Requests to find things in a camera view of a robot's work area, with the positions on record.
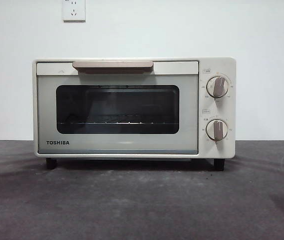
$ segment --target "white toaster oven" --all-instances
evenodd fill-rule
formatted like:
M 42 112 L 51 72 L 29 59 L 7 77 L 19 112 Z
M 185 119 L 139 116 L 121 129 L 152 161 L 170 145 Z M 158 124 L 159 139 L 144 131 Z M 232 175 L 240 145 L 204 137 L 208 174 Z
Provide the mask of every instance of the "white toaster oven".
M 235 155 L 229 57 L 43 59 L 33 63 L 34 150 L 56 158 Z

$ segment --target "oven window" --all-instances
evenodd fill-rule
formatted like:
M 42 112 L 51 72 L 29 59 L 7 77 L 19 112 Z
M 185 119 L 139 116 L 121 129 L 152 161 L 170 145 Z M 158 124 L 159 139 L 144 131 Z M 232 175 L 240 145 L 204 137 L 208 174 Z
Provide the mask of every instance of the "oven window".
M 179 89 L 175 85 L 61 85 L 56 90 L 61 134 L 175 134 Z

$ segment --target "black foot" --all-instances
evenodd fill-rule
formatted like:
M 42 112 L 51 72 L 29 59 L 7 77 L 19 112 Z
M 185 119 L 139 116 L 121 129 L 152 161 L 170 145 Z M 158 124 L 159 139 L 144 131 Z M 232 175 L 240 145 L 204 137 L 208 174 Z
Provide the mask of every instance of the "black foot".
M 56 166 L 57 166 L 56 159 L 52 159 L 52 158 L 46 159 L 46 168 L 47 169 L 52 170 L 52 169 L 56 168 Z
M 216 171 L 224 171 L 225 159 L 214 159 L 214 168 Z

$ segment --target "temperature knob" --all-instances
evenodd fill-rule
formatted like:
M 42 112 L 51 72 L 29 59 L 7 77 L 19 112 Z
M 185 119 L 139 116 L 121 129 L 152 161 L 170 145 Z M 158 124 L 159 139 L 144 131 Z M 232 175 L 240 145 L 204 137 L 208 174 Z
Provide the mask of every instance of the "temperature knob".
M 228 91 L 228 83 L 222 76 L 211 78 L 206 85 L 207 92 L 214 98 L 221 98 Z
M 220 141 L 227 135 L 227 126 L 222 120 L 212 120 L 206 126 L 206 133 L 210 139 Z

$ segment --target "electrical outlet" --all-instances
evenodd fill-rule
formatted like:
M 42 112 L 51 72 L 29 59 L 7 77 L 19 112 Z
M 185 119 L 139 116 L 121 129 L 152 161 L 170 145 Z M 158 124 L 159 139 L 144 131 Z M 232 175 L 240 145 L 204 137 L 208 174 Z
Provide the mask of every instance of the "electrical outlet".
M 65 22 L 85 22 L 85 0 L 62 0 Z

